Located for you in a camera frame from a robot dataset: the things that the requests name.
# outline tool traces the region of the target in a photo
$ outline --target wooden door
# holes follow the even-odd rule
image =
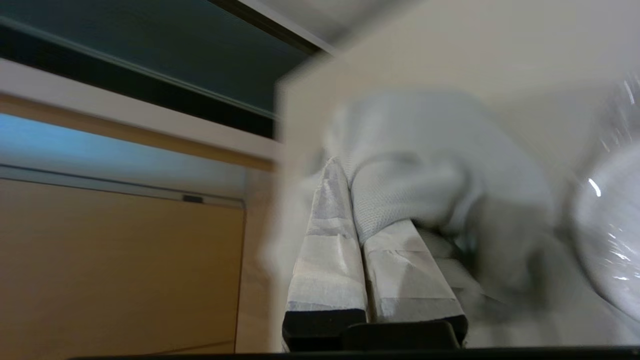
[[[0,358],[232,348],[243,221],[241,208],[0,180]]]

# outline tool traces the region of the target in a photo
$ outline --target wooden cabinet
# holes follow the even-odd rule
[[[244,211],[0,180],[0,357],[233,349]]]

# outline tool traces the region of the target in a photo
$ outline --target clear plastic wrap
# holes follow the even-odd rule
[[[573,202],[575,248],[596,291],[640,321],[640,81],[617,84]]]

